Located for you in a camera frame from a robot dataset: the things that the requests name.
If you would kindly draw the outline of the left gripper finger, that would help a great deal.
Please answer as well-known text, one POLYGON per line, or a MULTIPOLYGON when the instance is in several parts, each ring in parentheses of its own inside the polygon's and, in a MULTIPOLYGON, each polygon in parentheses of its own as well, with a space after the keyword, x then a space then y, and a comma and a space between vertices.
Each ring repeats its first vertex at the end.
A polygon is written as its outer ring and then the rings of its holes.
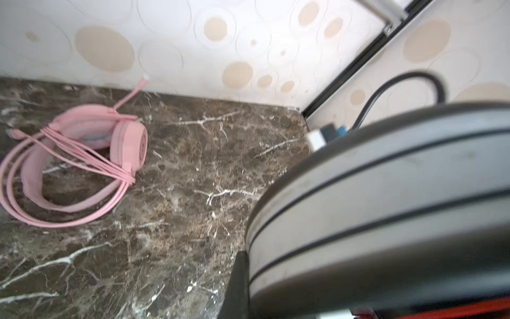
POLYGON ((246 251, 236 254, 231 277, 217 319, 250 318, 249 260, 246 251))

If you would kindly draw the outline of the white black headphones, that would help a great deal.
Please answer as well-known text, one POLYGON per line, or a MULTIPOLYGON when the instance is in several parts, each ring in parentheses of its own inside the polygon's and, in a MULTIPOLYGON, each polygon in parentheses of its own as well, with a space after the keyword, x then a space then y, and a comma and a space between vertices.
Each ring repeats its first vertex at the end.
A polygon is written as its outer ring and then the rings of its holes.
POLYGON ((248 219, 259 318, 509 295, 509 105, 423 108, 337 138, 248 219))

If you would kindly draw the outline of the pink headset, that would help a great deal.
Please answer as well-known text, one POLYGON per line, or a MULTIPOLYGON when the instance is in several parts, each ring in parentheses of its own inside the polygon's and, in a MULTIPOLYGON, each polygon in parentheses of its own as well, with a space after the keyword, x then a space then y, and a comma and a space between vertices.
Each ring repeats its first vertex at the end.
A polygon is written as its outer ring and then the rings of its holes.
POLYGON ((82 104, 59 114, 34 135, 12 130, 18 140, 1 162, 1 206, 9 215, 28 225, 45 229, 63 229, 85 225, 106 215, 135 183, 147 155, 146 127, 132 114, 119 112, 148 83, 143 77, 129 94, 114 106, 82 104), (84 171, 112 178, 105 188, 81 202, 57 205, 45 199, 43 170, 52 158, 84 171), (43 221, 25 212, 18 204, 13 184, 21 178, 25 197, 40 208, 61 213, 78 213, 106 200, 106 204, 83 218, 64 223, 43 221))

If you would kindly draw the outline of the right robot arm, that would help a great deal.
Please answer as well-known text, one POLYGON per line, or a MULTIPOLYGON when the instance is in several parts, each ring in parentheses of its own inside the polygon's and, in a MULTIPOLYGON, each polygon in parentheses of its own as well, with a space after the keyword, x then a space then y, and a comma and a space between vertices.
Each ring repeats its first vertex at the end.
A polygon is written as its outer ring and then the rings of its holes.
POLYGON ((365 120, 374 122, 423 106, 443 104, 446 85, 437 74, 425 70, 402 73, 384 82, 368 97, 350 130, 359 129, 365 120))

